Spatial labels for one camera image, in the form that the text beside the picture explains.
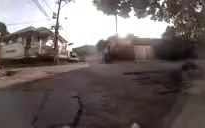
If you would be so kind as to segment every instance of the bush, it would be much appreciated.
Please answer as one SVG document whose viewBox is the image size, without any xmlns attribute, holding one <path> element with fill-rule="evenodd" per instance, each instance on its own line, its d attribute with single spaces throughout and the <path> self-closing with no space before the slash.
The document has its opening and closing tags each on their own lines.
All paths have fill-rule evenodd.
<svg viewBox="0 0 205 128">
<path fill-rule="evenodd" d="M 164 40 L 154 48 L 155 57 L 163 60 L 185 60 L 196 58 L 194 42 L 174 38 Z"/>
</svg>

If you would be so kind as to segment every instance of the wall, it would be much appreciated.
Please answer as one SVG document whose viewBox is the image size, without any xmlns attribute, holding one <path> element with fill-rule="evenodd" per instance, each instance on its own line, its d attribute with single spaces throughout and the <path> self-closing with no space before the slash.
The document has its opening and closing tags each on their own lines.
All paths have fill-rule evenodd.
<svg viewBox="0 0 205 128">
<path fill-rule="evenodd" d="M 48 38 L 48 40 L 41 40 L 41 49 L 40 52 L 42 55 L 53 55 L 54 53 L 54 43 L 53 40 Z M 66 44 L 61 43 L 58 41 L 58 47 L 59 47 L 59 57 L 67 57 L 67 50 L 66 50 Z"/>
<path fill-rule="evenodd" d="M 1 46 L 0 49 L 1 59 L 22 58 L 22 57 L 24 57 L 24 44 L 15 42 L 15 43 Z"/>
<path fill-rule="evenodd" d="M 40 47 L 40 39 L 37 36 L 31 37 L 31 47 L 28 51 L 28 56 L 38 56 L 39 54 L 39 47 Z"/>
<path fill-rule="evenodd" d="M 67 51 L 72 52 L 72 50 L 73 50 L 73 45 L 68 45 L 67 46 Z"/>
</svg>

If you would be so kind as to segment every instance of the roof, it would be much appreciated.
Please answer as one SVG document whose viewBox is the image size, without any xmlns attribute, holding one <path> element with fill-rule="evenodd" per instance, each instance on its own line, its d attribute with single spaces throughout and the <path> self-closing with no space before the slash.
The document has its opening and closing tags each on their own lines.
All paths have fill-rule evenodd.
<svg viewBox="0 0 205 128">
<path fill-rule="evenodd" d="M 5 39 L 7 38 L 11 38 L 13 36 L 19 36 L 19 35 L 22 35 L 22 34 L 25 34 L 25 33 L 28 33 L 28 32 L 35 32 L 39 35 L 47 35 L 47 36 L 54 36 L 54 32 L 52 32 L 50 29 L 46 28 L 46 27 L 40 27 L 40 28 L 34 28 L 32 26 L 30 27 L 27 27 L 27 28 L 24 28 L 24 29 L 21 29 L 19 31 L 16 31 L 10 35 L 8 35 L 7 37 L 5 37 Z M 59 35 L 59 40 L 63 43 L 67 43 L 68 41 L 65 40 L 62 36 Z"/>
<path fill-rule="evenodd" d="M 16 31 L 16 32 L 12 33 L 11 35 L 17 35 L 17 34 L 22 34 L 22 33 L 30 32 L 30 31 L 36 31 L 36 30 L 37 30 L 36 28 L 30 26 L 30 27 L 21 29 L 19 31 Z"/>
<path fill-rule="evenodd" d="M 154 38 L 135 38 L 132 40 L 133 45 L 153 45 L 161 42 L 161 39 Z"/>
</svg>

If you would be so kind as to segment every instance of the sidewalk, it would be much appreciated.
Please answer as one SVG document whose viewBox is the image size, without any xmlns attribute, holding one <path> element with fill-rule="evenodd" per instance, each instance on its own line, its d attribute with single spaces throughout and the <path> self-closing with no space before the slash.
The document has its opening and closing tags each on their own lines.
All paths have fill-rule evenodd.
<svg viewBox="0 0 205 128">
<path fill-rule="evenodd" d="M 205 70 L 204 78 L 193 81 L 193 85 L 188 90 L 188 100 L 171 128 L 205 128 Z"/>
<path fill-rule="evenodd" d="M 17 74 L 11 77 L 0 79 L 0 87 L 6 87 L 18 83 L 25 83 L 33 80 L 43 79 L 58 73 L 65 73 L 72 70 L 88 67 L 88 64 L 70 64 L 59 66 L 44 66 L 31 68 L 13 68 L 10 71 L 18 71 Z"/>
</svg>

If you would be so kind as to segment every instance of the asphalt road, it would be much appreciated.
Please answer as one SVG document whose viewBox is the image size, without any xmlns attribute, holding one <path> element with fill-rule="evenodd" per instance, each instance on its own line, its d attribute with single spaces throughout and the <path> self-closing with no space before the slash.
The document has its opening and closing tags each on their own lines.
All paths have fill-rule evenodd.
<svg viewBox="0 0 205 128">
<path fill-rule="evenodd" d="M 94 65 L 0 88 L 0 128 L 159 128 L 178 94 L 154 94 L 123 76 L 130 69 Z"/>
</svg>

